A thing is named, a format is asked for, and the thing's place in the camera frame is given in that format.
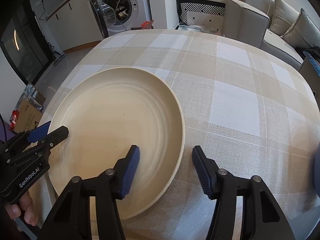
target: black and white pillow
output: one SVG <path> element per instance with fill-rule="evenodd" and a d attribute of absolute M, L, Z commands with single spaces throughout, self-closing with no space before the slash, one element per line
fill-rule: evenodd
<path fill-rule="evenodd" d="M 188 12 L 224 16 L 225 3 L 209 0 L 177 0 L 177 12 L 181 24 L 188 25 Z"/>

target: plaid tablecloth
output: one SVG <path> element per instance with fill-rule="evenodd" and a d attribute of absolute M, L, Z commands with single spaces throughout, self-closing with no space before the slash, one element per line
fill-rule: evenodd
<path fill-rule="evenodd" d="M 125 228 L 154 240 L 205 239 L 215 202 L 203 194 L 197 178 L 194 145 L 235 176 L 261 176 L 289 220 L 319 205 L 310 168 L 320 141 L 319 109 L 293 67 L 212 34 L 124 32 L 103 40 L 82 59 L 41 123 L 52 119 L 85 78 L 118 66 L 142 68 L 163 79 L 179 99 L 186 125 L 183 157 L 172 184 L 152 207 L 123 221 Z M 239 237 L 241 209 L 239 198 L 234 239 Z"/>

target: red snack bag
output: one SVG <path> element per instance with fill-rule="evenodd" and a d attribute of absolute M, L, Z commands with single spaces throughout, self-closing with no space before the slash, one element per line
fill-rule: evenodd
<path fill-rule="evenodd" d="M 18 120 L 19 117 L 19 111 L 18 110 L 13 110 L 12 111 L 12 115 L 11 115 L 11 119 L 10 119 L 10 126 L 9 126 L 9 130 L 13 130 L 14 126 L 16 125 L 16 121 Z"/>
<path fill-rule="evenodd" d="M 146 21 L 146 22 L 144 22 L 143 24 L 141 24 L 141 29 L 142 30 L 148 30 L 148 29 L 152 29 L 152 24 L 153 24 L 153 21 L 154 20 L 152 20 L 152 21 Z"/>

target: human hand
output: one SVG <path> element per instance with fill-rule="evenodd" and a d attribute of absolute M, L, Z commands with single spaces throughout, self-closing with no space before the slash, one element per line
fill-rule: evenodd
<path fill-rule="evenodd" d="M 11 219 L 15 219 L 21 215 L 21 209 L 25 211 L 24 220 L 27 224 L 35 226 L 38 223 L 38 214 L 36 212 L 33 200 L 27 191 L 20 199 L 19 205 L 5 205 L 5 209 Z"/>

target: floor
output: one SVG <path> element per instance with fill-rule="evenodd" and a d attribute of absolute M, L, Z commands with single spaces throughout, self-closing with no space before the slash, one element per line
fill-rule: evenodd
<path fill-rule="evenodd" d="M 73 68 L 83 59 L 85 55 L 93 48 L 81 49 L 66 56 L 56 65 L 51 64 L 36 83 L 36 89 L 46 97 L 44 110 L 47 108 L 55 92 L 58 90 L 65 78 L 70 74 Z"/>

